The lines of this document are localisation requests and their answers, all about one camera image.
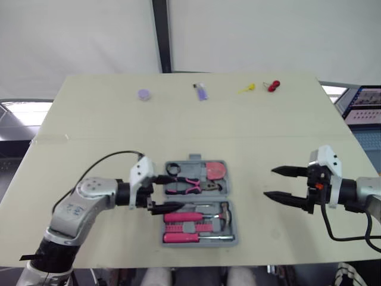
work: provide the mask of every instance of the screwdriver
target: screwdriver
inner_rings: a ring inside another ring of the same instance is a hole
[[[165,243],[198,243],[200,239],[205,240],[234,240],[234,235],[224,235],[224,236],[200,236],[198,234],[164,234]]]
[[[197,220],[212,219],[220,217],[220,214],[203,214],[203,213],[166,213],[164,215],[165,222],[196,222]]]

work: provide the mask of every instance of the black cable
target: black cable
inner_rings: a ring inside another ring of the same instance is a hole
[[[322,191],[321,192],[321,201],[326,201],[326,191]],[[327,216],[326,204],[323,204],[323,203],[320,204],[320,208],[321,208],[321,214],[323,215],[324,223],[326,224],[328,235],[329,235],[329,237],[332,240],[335,240],[335,241],[366,240],[365,236],[363,236],[363,237],[344,237],[344,238],[334,237],[333,233],[332,233],[331,225],[329,223],[328,216]],[[369,234],[370,234],[370,231],[371,231],[371,220],[370,220],[370,224],[369,224],[369,220],[368,220],[367,232],[368,231],[369,231]],[[369,239],[381,239],[381,235],[372,235],[372,236],[369,236]]]
[[[90,166],[90,167],[89,167],[89,168],[82,174],[82,176],[81,176],[81,177],[79,178],[79,180],[77,181],[76,185],[77,185],[80,181],[82,181],[83,178],[84,178],[84,177],[91,171],[91,169],[93,169],[98,163],[100,163],[101,161],[107,159],[108,157],[111,157],[111,156],[114,156],[114,155],[118,155],[118,154],[124,154],[124,153],[133,153],[133,154],[137,154],[137,155],[138,155],[138,161],[139,161],[142,157],[144,157],[144,154],[143,154],[143,153],[140,153],[140,152],[138,152],[138,151],[132,151],[132,150],[118,151],[118,152],[114,152],[114,153],[111,153],[111,154],[109,154],[109,155],[106,155],[106,156],[100,158],[98,161],[96,161],[93,165],[91,165],[91,166]],[[52,209],[52,213],[54,212],[56,206],[57,206],[60,202],[62,202],[62,200],[63,200],[64,198],[66,198],[70,193],[73,193],[74,190],[75,190],[74,188],[71,189],[71,190],[69,190],[69,192],[67,192],[66,194],[64,194],[64,196],[61,197],[61,198],[54,204],[53,209]]]
[[[369,245],[370,248],[378,251],[379,253],[381,253],[381,248],[375,246],[371,241],[371,227],[372,227],[372,219],[371,219],[371,216],[370,216],[370,213],[366,210],[365,211],[365,214],[367,215],[367,219],[368,219],[368,226],[367,226],[367,231],[365,232],[365,241],[366,243]]]

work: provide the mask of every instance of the robotic arm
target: robotic arm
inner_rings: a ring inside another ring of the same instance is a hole
[[[158,206],[151,200],[153,183],[171,181],[167,176],[156,176],[154,164],[147,157],[140,158],[132,167],[130,183],[119,179],[82,179],[54,208],[36,254],[21,258],[29,261],[17,285],[69,285],[76,254],[97,215],[115,206],[144,207],[153,215],[178,210],[182,203]]]
[[[308,167],[280,166],[272,170],[288,177],[307,177],[307,197],[294,197],[287,192],[265,192],[264,194],[278,203],[299,207],[314,213],[314,205],[319,204],[329,237],[335,241],[365,240],[374,250],[381,252],[370,240],[381,236],[371,236],[371,215],[381,223],[381,177],[343,179],[341,161],[330,146],[325,145],[311,153]],[[368,226],[364,236],[336,238],[331,230],[326,213],[326,204],[336,208],[342,204],[349,212],[365,213]]]

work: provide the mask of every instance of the white backdrop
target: white backdrop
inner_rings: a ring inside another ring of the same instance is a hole
[[[158,73],[151,0],[0,0],[0,98],[53,99],[80,73]]]
[[[381,83],[380,0],[169,0],[173,68]]]

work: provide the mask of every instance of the beige tabletop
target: beige tabletop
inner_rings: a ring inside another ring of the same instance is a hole
[[[262,82],[279,79],[268,93]],[[204,83],[198,101],[193,83]],[[256,83],[251,92],[237,91]],[[139,101],[139,89],[152,98]],[[265,265],[376,259],[365,242],[332,241],[318,208],[314,215],[271,201],[264,191],[306,195],[305,178],[271,169],[306,166],[310,152],[330,144],[343,176],[377,176],[364,151],[314,76],[304,73],[155,74],[69,77],[56,97],[0,204],[0,265],[23,266],[36,251],[52,205],[100,157],[139,150],[159,171],[169,160],[200,153],[225,160],[230,172],[239,244],[230,248],[168,248],[160,244],[160,216],[117,207],[102,212],[75,267]],[[128,180],[135,156],[102,162],[90,175]],[[154,199],[164,199],[162,187]],[[337,236],[363,235],[366,218],[329,210]],[[374,223],[374,233],[380,227]]]

